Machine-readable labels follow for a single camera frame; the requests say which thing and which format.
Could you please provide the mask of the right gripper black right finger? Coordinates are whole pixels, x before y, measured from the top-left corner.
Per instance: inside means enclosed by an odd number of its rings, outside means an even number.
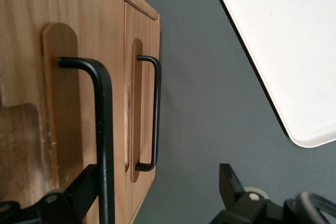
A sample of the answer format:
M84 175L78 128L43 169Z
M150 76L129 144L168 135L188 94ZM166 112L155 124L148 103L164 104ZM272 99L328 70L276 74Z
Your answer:
M211 223L272 223L265 197L246 191L230 164L220 164L219 192L225 209Z

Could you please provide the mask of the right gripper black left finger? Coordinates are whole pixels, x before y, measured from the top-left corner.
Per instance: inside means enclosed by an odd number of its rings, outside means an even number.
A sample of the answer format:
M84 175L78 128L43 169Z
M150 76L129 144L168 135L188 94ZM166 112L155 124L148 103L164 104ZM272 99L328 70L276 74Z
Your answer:
M82 223L98 196L98 168L88 165L63 191L47 194L39 202L41 223Z

